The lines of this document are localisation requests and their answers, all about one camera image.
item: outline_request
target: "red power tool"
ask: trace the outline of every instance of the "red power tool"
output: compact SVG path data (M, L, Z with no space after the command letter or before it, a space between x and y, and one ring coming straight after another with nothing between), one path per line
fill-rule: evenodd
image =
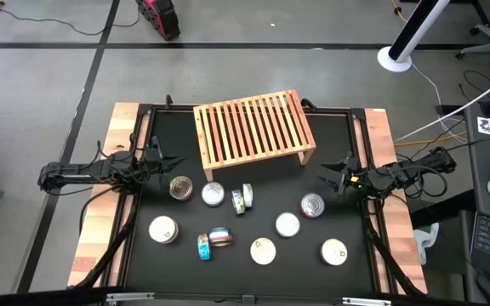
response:
M179 20L171 0L135 0L143 16L165 40L172 40L180 34Z

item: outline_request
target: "can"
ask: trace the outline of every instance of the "can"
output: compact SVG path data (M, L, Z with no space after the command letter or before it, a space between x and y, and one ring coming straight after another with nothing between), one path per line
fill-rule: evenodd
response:
M251 258L257 264L266 265L276 257L276 246L268 238L259 238L251 245Z
M178 234L179 226L168 216L156 217L149 225L149 235L152 240L162 244L173 242Z
M277 217L276 230L281 237L292 237L298 234L299 220L290 212L282 213Z
M209 248L209 238L207 234L200 234L197 237L197 252L201 260L211 259L211 249Z
M169 194L180 201L188 200L192 195L192 181L185 176L178 176L169 182Z
M209 231L209 244L212 247L224 247L230 245L234 241L231 235L231 230L228 228L216 228Z
M202 199L208 206L217 207L225 199L225 189L217 182L207 183L202 188Z
M253 206L253 186L251 184L243 184L243 201L245 207L250 208Z
M231 192L231 201L234 206L234 212L240 215L245 213L245 203L243 202L243 195L240 190L233 190Z
M347 247L337 239L328 239L321 246L321 257L327 264L341 265L347 259Z
M300 211L307 218L317 218L324 212L324 201L318 194L304 195L300 203Z

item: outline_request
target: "wooden slatted rack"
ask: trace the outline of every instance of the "wooden slatted rack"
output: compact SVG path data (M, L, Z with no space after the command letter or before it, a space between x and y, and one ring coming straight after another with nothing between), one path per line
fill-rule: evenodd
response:
M213 170L298 154L305 165L316 145L295 90L194 107L205 176Z

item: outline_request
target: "floor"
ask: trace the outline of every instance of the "floor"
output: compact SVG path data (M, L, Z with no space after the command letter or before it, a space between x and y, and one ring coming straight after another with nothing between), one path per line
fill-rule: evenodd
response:
M115 24L135 20L133 0L114 3ZM104 28L112 4L14 0L5 8L96 32ZM66 147L72 149L72 162L92 158L115 102L160 103L165 94L175 103L197 104L295 88L319 106L385 108L394 139L436 118L436 93L417 71L395 74L377 63L379 48L391 44L403 27L389 0L174 0L174 5L182 31L178 48L162 48L163 40L142 17L137 25L113 27L109 37L102 37L0 13L0 189L5 191L0 199L0 293L14 290L43 206L37 176L43 165L60 158L80 101L87 106L84 118L74 147ZM415 7L400 5L405 16ZM490 18L490 1L482 5ZM466 102L459 90L465 70L490 76L490 54L454 58L459 44L488 43L468 32L478 22L471 5L450 4L413 52L414 64L437 84L444 102ZM98 48L100 38L104 47ZM441 131L430 128L410 140L432 139ZM453 158L459 166L447 176L444 197L471 188L467 150L456 150ZM438 183L427 184L435 189ZM83 193L59 199L32 291L65 287L79 211L87 198ZM451 296L439 286L439 275L429 278L427 273L427 282L439 288L432 294Z

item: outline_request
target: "black mat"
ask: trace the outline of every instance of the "black mat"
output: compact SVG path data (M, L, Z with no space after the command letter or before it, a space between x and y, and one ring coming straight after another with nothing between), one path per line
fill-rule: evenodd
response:
M145 187L128 266L126 288L135 292L169 295L226 295L253 293L257 296L334 298L360 296L373 291L368 250L359 212L349 204L334 204L335 194L316 176L321 163L336 162L351 150L346 116L308 116L317 149L309 164L301 167L297 156L285 156L241 166L214 170L214 180L225 187L225 201L211 208L202 202L206 183L200 160L194 117L191 113L157 113L153 134L168 156L186 156L171 176L185 175L194 184L193 196L180 202L161 198ZM254 207L244 216L234 214L231 191L243 183L254 189ZM327 202L317 219L299 215L303 195L316 192ZM299 216L300 231L289 239L275 230L280 213ZM167 215L179 224L179 237L170 245L149 236L151 221ZM211 261L201 261L197 236L212 228L229 227L232 246L212 247ZM250 257L252 242L260 237L276 245L276 258L266 266ZM320 258L321 244L337 238L347 246L349 257L338 267Z

